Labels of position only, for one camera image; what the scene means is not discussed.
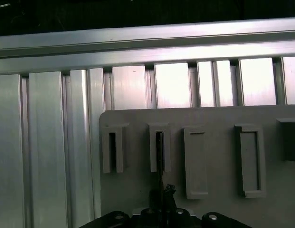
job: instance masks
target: gray mounting plate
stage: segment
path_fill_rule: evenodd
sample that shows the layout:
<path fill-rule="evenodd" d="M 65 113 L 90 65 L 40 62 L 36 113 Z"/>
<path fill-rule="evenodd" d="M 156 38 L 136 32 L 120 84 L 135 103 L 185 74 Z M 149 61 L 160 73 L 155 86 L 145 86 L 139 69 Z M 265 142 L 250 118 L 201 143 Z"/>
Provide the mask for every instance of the gray mounting plate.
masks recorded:
<path fill-rule="evenodd" d="M 178 207 L 198 217 L 216 211 L 254 228 L 294 228 L 295 160 L 288 160 L 295 140 L 286 141 L 294 128 L 295 105 L 106 111 L 102 213 L 148 206 L 149 190 L 157 188 L 154 137 L 162 131 L 163 180 L 176 186 Z"/>

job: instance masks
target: metal bolt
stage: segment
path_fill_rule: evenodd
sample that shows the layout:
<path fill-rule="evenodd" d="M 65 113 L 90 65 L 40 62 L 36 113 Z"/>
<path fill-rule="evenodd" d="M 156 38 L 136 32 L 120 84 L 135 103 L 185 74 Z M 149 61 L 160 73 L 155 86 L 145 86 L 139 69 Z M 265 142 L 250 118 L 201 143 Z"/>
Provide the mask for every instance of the metal bolt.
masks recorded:
<path fill-rule="evenodd" d="M 123 216 L 122 216 L 122 215 L 117 215 L 117 216 L 115 217 L 115 219 L 123 219 Z"/>
<path fill-rule="evenodd" d="M 209 215 L 209 218 L 210 218 L 211 220 L 217 220 L 217 219 L 218 219 L 216 215 Z"/>
<path fill-rule="evenodd" d="M 176 213 L 178 213 L 179 215 L 181 215 L 181 214 L 183 214 L 183 210 L 181 210 L 181 209 L 177 209 L 177 210 L 176 210 Z"/>

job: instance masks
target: dark background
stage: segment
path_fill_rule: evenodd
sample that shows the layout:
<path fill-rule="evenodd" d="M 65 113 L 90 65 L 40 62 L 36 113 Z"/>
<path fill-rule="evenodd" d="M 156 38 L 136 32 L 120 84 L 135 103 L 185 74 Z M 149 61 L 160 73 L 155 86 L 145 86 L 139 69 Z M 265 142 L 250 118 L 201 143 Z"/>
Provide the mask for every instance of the dark background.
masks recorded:
<path fill-rule="evenodd" d="M 295 0 L 15 0 L 0 35 L 295 17 Z"/>

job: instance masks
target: metal rod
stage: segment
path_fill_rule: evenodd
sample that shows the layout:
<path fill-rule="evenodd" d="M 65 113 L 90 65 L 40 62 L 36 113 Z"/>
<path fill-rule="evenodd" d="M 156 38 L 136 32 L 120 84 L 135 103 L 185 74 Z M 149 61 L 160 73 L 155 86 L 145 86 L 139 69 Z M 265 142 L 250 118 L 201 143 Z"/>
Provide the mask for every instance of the metal rod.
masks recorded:
<path fill-rule="evenodd" d="M 11 6 L 11 4 L 7 3 L 7 4 L 0 5 L 0 8 L 6 7 L 6 6 Z"/>

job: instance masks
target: horizontal metal beam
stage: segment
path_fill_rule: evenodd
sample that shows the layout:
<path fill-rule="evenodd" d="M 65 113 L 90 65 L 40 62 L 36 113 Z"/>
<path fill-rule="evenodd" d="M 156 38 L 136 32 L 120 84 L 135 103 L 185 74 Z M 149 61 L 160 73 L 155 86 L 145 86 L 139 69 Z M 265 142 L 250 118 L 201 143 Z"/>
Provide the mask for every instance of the horizontal metal beam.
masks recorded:
<path fill-rule="evenodd" d="M 294 40 L 295 18 L 3 36 L 0 57 L 222 43 L 225 39 L 230 43 Z"/>
<path fill-rule="evenodd" d="M 0 73 L 76 70 L 142 63 L 294 56 L 295 41 L 111 51 L 0 59 Z"/>

